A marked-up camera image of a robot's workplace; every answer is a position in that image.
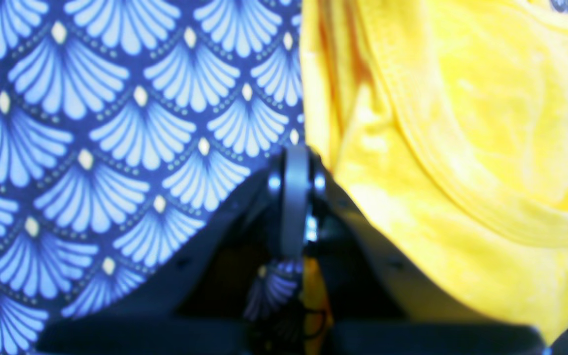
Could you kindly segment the left gripper black-tipped right finger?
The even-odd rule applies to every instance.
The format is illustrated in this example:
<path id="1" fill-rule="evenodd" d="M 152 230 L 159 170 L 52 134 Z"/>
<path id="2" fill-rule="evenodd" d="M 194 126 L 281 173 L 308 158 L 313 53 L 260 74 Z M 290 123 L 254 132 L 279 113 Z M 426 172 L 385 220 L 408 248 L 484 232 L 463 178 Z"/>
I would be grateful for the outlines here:
<path id="1" fill-rule="evenodd" d="M 466 307 L 356 207 L 306 145 L 284 149 L 281 252 L 318 263 L 334 319 L 325 355 L 542 355 L 527 325 Z"/>

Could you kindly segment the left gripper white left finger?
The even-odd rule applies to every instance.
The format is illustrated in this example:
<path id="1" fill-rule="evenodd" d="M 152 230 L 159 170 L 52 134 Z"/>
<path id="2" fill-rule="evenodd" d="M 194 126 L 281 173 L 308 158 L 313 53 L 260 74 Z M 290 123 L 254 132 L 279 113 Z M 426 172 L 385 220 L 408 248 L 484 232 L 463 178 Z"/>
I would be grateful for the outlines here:
<path id="1" fill-rule="evenodd" d="M 230 194 L 205 227 L 127 296 L 87 316 L 47 326 L 38 355 L 250 355 L 241 318 L 268 240 L 271 157 Z"/>

